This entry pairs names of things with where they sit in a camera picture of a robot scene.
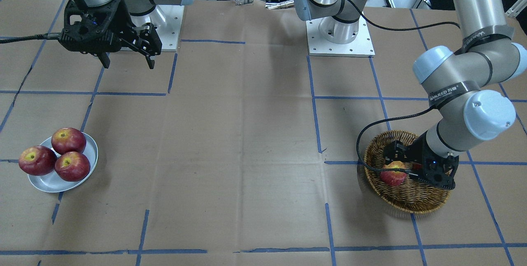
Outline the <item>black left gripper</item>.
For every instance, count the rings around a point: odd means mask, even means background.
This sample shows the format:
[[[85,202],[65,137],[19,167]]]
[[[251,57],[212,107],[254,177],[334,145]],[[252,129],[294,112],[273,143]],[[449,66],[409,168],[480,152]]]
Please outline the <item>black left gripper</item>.
[[[410,163],[410,177],[420,183],[444,190],[455,189],[454,176],[459,167],[459,157],[448,154],[441,157],[429,147],[424,133],[405,146],[395,140],[384,146],[385,165],[393,161]]]

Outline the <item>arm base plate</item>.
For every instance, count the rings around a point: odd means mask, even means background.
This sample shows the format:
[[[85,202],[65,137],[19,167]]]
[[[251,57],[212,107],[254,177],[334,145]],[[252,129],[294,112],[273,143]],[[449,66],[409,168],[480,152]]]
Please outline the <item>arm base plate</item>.
[[[152,23],[162,41],[163,52],[177,52],[185,6],[157,5],[149,14],[131,16],[136,26]]]
[[[305,23],[308,50],[311,56],[369,57],[375,55],[374,45],[364,18],[354,23],[342,23],[332,17]]]

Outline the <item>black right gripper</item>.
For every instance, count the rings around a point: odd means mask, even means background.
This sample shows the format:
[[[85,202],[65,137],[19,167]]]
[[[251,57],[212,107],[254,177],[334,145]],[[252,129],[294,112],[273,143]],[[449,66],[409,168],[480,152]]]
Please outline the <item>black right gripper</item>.
[[[105,69],[110,67],[107,53],[123,47],[145,56],[154,69],[162,41],[151,23],[136,26],[124,0],[110,0],[105,5],[87,5],[87,0],[69,0],[64,11],[64,28],[58,42],[69,51],[97,56]]]

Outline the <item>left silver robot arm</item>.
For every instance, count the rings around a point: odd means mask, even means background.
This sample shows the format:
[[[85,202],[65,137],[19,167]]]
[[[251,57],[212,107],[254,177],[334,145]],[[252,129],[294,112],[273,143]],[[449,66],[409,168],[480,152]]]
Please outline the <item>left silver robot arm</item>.
[[[392,31],[428,28],[388,28],[378,26],[363,15],[365,0],[294,0],[297,15],[303,21],[324,18],[331,24],[351,24],[354,28],[362,16],[370,25]],[[429,108],[423,112],[367,125],[358,135],[359,162],[377,174],[397,172],[432,187],[452,190],[459,155],[482,142],[493,140],[514,124],[516,111],[512,102],[494,90],[482,90],[488,84],[506,82],[526,70],[526,49],[512,42],[514,28],[506,23],[502,0],[453,0],[460,31],[461,48],[452,52],[444,45],[431,48],[416,59],[414,74],[428,93]],[[394,161],[409,163],[410,168],[373,167],[359,154],[363,133],[371,126],[392,120],[409,119],[438,110],[442,120],[409,146],[390,142],[383,150],[384,165]]]

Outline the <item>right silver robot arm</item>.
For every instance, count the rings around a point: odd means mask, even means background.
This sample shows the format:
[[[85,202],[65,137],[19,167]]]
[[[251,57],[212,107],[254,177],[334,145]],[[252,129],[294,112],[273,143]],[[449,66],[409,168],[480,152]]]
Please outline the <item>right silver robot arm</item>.
[[[96,56],[105,68],[108,54],[123,48],[140,53],[150,69],[162,52],[158,30],[168,28],[160,5],[194,0],[68,0],[58,42],[68,51]]]

